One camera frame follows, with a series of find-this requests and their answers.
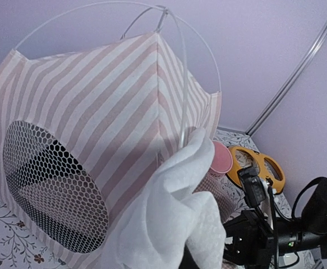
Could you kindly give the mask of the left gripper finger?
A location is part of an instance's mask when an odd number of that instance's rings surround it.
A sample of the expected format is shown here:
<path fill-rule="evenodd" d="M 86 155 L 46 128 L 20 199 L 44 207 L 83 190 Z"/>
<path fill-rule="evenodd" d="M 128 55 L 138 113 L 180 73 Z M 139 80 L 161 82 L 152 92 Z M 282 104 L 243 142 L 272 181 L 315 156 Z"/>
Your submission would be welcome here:
<path fill-rule="evenodd" d="M 184 247 L 183 257 L 181 261 L 181 269 L 199 269 L 187 245 L 185 245 Z"/>

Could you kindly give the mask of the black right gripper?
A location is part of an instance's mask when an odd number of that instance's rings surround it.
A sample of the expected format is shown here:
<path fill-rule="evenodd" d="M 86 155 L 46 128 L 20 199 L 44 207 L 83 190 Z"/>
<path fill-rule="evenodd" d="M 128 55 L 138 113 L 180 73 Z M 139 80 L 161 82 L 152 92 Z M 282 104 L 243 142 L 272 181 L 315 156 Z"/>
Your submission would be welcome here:
<path fill-rule="evenodd" d="M 243 210 L 224 225 L 227 237 L 223 258 L 239 266 L 269 266 L 275 251 L 274 234 L 254 210 Z"/>

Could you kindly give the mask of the yellow double bowl stand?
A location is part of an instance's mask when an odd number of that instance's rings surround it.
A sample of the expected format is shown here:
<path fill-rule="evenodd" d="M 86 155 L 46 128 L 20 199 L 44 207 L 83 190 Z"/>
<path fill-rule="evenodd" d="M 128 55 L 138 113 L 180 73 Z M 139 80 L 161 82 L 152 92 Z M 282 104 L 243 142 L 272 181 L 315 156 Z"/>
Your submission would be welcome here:
<path fill-rule="evenodd" d="M 238 171 L 243 169 L 237 155 L 249 157 L 251 165 L 257 169 L 258 176 L 265 179 L 277 192 L 281 194 L 285 187 L 285 175 L 280 165 L 270 156 L 254 151 L 242 146 L 230 146 L 229 151 L 232 155 L 233 165 L 227 173 L 227 178 L 238 188 L 241 187 L 238 178 Z"/>

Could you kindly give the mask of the pink round pet bowl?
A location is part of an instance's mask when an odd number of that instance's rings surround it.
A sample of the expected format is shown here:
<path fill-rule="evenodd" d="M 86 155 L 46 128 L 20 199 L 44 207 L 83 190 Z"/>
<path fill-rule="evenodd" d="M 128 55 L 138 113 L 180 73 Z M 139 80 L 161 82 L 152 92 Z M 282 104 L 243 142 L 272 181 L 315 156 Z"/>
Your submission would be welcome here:
<path fill-rule="evenodd" d="M 229 149 L 221 142 L 214 141 L 214 158 L 209 168 L 209 175 L 214 178 L 225 176 L 233 166 L 233 157 Z"/>

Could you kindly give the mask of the pink gingham cushion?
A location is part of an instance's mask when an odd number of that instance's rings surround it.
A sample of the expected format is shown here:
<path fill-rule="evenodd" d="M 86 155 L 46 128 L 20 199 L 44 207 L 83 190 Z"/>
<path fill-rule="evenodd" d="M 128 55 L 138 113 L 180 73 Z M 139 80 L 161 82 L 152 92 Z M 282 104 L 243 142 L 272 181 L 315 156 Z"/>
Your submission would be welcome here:
<path fill-rule="evenodd" d="M 219 183 L 219 179 L 213 177 L 210 173 L 207 173 L 199 185 L 195 188 L 195 192 L 210 192 L 219 209 L 220 219 L 222 223 L 225 223 L 231 214 L 234 212 L 234 202 L 229 197 L 228 192 Z"/>

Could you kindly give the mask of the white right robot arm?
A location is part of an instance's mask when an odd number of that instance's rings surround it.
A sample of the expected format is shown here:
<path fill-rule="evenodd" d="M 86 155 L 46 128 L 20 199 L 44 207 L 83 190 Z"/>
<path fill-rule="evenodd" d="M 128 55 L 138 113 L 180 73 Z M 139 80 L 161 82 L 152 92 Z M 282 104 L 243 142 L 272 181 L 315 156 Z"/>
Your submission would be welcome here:
<path fill-rule="evenodd" d="M 243 210 L 224 224 L 232 243 L 225 246 L 224 259 L 245 268 L 280 268 L 279 257 L 319 247 L 327 259 L 327 178 L 312 180 L 304 190 L 315 187 L 301 216 L 290 219 L 278 213 L 273 190 L 268 189 L 268 210 L 272 219 L 258 208 Z"/>

